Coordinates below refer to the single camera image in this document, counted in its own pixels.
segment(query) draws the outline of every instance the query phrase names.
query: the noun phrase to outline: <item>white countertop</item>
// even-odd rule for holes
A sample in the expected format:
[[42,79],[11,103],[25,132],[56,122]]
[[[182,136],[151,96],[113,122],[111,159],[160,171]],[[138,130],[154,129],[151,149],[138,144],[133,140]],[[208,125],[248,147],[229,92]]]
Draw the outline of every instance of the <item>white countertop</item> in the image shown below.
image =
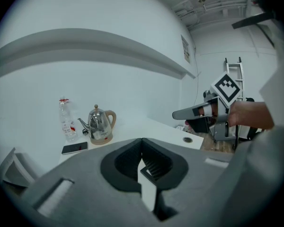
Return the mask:
[[[184,137],[190,137],[193,142],[186,143],[183,141]],[[136,138],[153,138],[156,140],[165,141],[171,144],[188,147],[192,149],[200,149],[203,138],[186,133],[184,131],[177,130],[168,125],[162,124],[155,120],[144,118],[138,119],[134,122],[127,122],[123,124],[119,124],[113,128],[113,139],[101,146],[94,145],[90,142],[89,136],[81,136],[76,142],[65,142],[65,145],[71,145],[76,143],[81,143],[87,141],[88,150],[95,149],[98,147],[102,147],[105,145],[113,144],[116,142],[120,142],[123,140],[136,139]],[[60,155],[59,164],[68,158],[76,155],[78,153]]]

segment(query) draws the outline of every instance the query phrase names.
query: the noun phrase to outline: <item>stainless steel kettle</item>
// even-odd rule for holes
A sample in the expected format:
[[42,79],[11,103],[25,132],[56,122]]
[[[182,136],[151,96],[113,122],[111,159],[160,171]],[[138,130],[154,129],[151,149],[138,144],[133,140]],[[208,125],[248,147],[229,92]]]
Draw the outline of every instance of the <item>stainless steel kettle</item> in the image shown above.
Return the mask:
[[[110,123],[108,116],[113,117],[112,123]],[[89,112],[89,118],[87,123],[82,119],[78,119],[83,127],[89,132],[91,143],[95,145],[102,145],[108,143],[113,138],[112,129],[115,125],[116,114],[111,110],[104,111],[95,105],[95,109]]]

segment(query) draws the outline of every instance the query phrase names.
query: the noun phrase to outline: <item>ladder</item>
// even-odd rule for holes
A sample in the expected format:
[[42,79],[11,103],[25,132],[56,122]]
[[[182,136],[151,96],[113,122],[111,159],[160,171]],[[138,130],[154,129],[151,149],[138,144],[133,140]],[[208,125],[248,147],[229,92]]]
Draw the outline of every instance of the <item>ladder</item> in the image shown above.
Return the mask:
[[226,62],[226,70],[227,70],[228,74],[229,74],[229,68],[230,67],[238,67],[239,70],[240,70],[241,78],[235,79],[235,81],[241,83],[241,89],[242,89],[241,96],[239,96],[237,99],[243,101],[244,96],[245,96],[245,83],[244,83],[243,64],[242,64],[242,61],[241,61],[241,57],[239,57],[239,63],[236,63],[236,64],[228,64],[227,58],[225,58],[225,62]]

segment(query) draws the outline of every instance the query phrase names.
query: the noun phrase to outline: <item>white wall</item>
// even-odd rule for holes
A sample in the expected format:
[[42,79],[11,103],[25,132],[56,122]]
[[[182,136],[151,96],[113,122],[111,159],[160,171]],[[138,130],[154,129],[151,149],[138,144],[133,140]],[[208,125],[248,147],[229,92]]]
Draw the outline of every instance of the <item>white wall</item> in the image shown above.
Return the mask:
[[[181,41],[182,35],[192,44],[189,32],[157,0],[18,0],[0,25],[0,48],[23,36],[56,28],[107,31],[191,66],[184,59]],[[171,114],[179,109],[181,79],[134,65],[36,63],[37,57],[49,53],[53,52],[23,57],[0,68],[9,71],[0,77],[0,146],[16,147],[33,175],[44,174],[59,161],[65,142],[58,117],[60,95],[74,102],[74,117],[84,120],[98,104],[116,112],[116,127],[146,116],[170,126],[178,124]],[[31,66],[22,68],[22,63]]]
[[[225,58],[228,63],[237,63],[239,57],[243,62],[245,77],[245,97],[252,97],[255,101],[263,101],[259,90],[276,70],[275,50],[257,27],[250,27],[258,55],[251,41],[247,28],[234,30],[231,22],[219,23],[203,27],[191,32],[196,44],[196,61],[199,75],[199,93],[196,105],[204,101],[203,92],[208,90],[211,83],[226,71]],[[182,98],[195,99],[196,79],[187,79],[182,84]]]
[[17,0],[0,25],[0,48],[36,32],[87,28],[138,41],[183,67],[181,35],[191,36],[176,14],[159,0]]

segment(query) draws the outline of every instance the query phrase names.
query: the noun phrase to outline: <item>hand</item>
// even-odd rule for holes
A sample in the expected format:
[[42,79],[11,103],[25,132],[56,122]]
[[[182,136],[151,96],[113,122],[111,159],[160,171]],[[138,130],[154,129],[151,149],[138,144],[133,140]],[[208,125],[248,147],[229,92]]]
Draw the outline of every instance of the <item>hand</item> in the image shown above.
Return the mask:
[[[218,105],[217,104],[212,104],[212,112],[213,112],[213,116],[214,118],[218,115]],[[199,108],[199,114],[204,114],[204,109],[203,107],[200,107]],[[234,125],[237,125],[237,122],[238,122],[238,114],[237,114],[237,110],[236,110],[236,102],[234,102],[232,105],[231,105],[231,111],[228,115],[228,123],[229,123],[229,126],[234,126]]]

